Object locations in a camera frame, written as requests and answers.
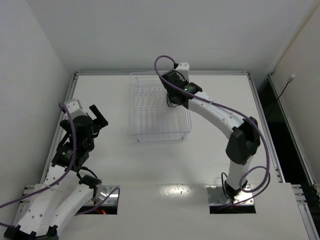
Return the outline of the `green rim lettered plate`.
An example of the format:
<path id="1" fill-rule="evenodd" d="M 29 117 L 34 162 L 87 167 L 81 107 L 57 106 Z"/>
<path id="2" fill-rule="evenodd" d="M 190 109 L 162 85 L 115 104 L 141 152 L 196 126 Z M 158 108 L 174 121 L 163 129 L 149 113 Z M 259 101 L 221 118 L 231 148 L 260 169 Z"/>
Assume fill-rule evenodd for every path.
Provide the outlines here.
<path id="1" fill-rule="evenodd" d="M 166 96 L 166 104 L 167 104 L 167 106 L 168 106 L 169 108 L 176 108 L 176 107 L 178 106 L 177 104 L 172 103 L 172 102 L 170 101 L 170 98 L 169 98 L 168 95 Z"/>

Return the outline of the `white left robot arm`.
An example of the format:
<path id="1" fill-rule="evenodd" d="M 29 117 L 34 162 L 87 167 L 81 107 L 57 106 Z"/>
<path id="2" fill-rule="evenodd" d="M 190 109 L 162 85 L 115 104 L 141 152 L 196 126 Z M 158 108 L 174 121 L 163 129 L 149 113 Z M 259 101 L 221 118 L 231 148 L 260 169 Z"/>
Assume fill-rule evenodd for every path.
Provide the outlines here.
<path id="1" fill-rule="evenodd" d="M 29 195 L 33 201 L 26 213 L 16 225 L 5 230 L 3 237 L 7 240 L 59 239 L 63 227 L 96 196 L 102 183 L 94 176 L 80 177 L 79 171 L 108 121 L 94 104 L 89 109 L 95 118 L 83 111 L 77 100 L 60 107 L 66 115 L 59 123 L 65 135 L 57 145 L 44 182 Z"/>

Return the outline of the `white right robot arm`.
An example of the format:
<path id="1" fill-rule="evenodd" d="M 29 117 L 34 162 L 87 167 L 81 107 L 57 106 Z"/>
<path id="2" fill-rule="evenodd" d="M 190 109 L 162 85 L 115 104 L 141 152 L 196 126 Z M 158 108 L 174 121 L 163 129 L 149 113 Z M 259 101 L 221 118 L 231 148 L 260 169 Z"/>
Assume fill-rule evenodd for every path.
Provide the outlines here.
<path id="1" fill-rule="evenodd" d="M 234 200 L 247 184 L 245 174 L 251 158 L 260 146 L 260 137 L 254 127 L 237 113 L 211 104 L 211 98 L 201 87 L 184 80 L 182 75 L 171 70 L 160 77 L 167 91 L 169 102 L 197 113 L 217 127 L 228 139 L 226 155 L 230 160 L 229 171 L 224 182 L 224 193 Z"/>

